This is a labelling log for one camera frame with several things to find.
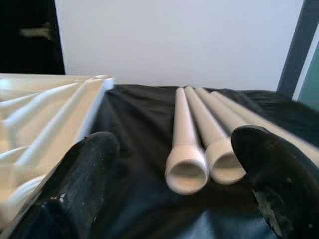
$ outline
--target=white wall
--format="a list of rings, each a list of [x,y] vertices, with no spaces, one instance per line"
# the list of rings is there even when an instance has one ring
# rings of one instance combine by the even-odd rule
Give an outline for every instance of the white wall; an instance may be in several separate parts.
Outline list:
[[[276,90],[302,0],[55,0],[67,74]]]

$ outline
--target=white plastic part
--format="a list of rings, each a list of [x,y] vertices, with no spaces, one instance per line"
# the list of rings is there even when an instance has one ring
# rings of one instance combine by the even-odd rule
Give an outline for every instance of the white plastic part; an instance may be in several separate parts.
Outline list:
[[[28,146],[15,148],[0,154],[0,164],[15,163]]]
[[[183,88],[176,91],[173,145],[166,162],[168,187],[182,195],[194,194],[208,181],[209,171],[203,150],[198,146]]]
[[[0,201],[0,230],[10,224],[15,218],[24,202],[31,195],[33,190],[41,183],[45,176],[39,176],[25,182],[20,187],[11,189],[10,197],[7,200]]]
[[[219,99],[209,94],[203,88],[196,88],[196,92],[202,98],[217,120],[222,123],[228,134],[231,134],[234,129],[240,126],[247,125],[244,119],[225,107]]]
[[[269,130],[270,132],[286,139],[290,143],[299,148],[317,167],[319,167],[319,149],[314,145],[298,138],[285,129],[271,123],[258,114],[250,111],[249,109],[241,106],[240,104],[232,101],[231,99],[223,96],[219,92],[213,92],[212,95],[217,97],[226,107],[231,109],[237,115],[241,116],[248,124],[261,126]]]
[[[11,148],[30,145],[78,87],[72,83],[44,91],[6,118]]]
[[[37,93],[28,96],[22,96],[8,101],[0,102],[0,119],[7,118],[10,114],[29,103]]]
[[[29,149],[18,159],[14,165],[17,171],[15,175],[18,177],[15,182],[19,184],[30,179],[28,175],[23,174],[27,176],[23,178],[18,173],[20,168],[26,165],[33,165],[36,174],[49,173],[67,150],[88,134],[104,94],[105,84],[109,84],[110,81],[112,78],[87,80],[81,85]]]
[[[39,176],[90,132],[113,82],[108,75],[0,74],[0,230],[41,181]],[[32,134],[30,145],[15,148]]]
[[[230,139],[193,88],[186,87],[185,92],[206,148],[211,177],[221,184],[238,182],[246,172],[233,152]]]

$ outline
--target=black fabric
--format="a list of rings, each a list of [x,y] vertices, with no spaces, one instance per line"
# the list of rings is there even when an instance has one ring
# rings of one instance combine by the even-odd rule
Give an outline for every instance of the black fabric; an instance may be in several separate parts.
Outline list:
[[[171,150],[176,87],[119,85],[105,94],[93,132],[120,141],[117,178],[97,225],[102,238],[273,239],[247,178],[223,186],[212,180],[198,194],[180,196],[164,180]],[[273,92],[223,94],[319,145],[315,112]]]

